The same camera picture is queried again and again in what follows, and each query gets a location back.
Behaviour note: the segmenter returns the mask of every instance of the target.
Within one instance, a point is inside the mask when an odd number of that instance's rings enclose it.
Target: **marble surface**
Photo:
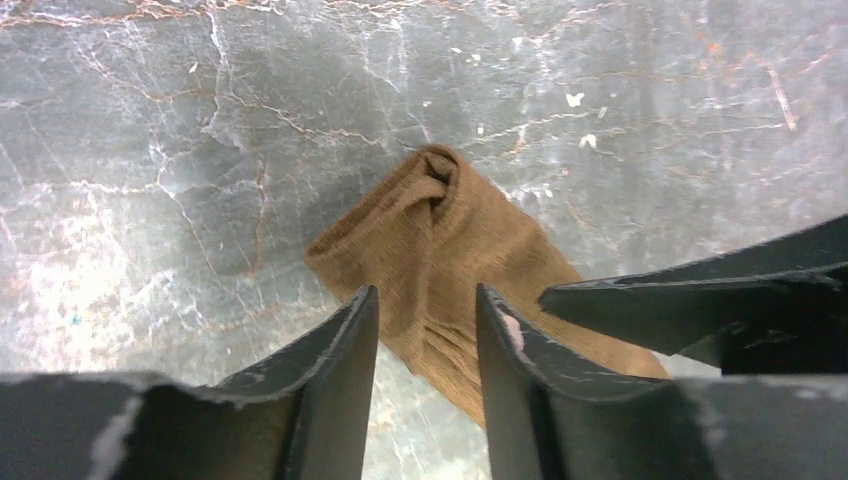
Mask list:
[[[304,247],[429,141],[587,277],[844,213],[845,11],[0,0],[0,370],[253,363],[336,305]],[[482,432],[381,350],[364,478],[487,469]]]

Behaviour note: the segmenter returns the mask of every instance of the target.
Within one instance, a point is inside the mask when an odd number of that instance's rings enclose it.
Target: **fabric fold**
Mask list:
[[[309,246],[305,262],[339,299],[376,285],[380,339],[480,425],[478,283],[495,287],[538,328],[600,365],[668,376],[650,351],[541,311],[536,299],[546,287],[580,275],[535,220],[442,145],[410,155]]]

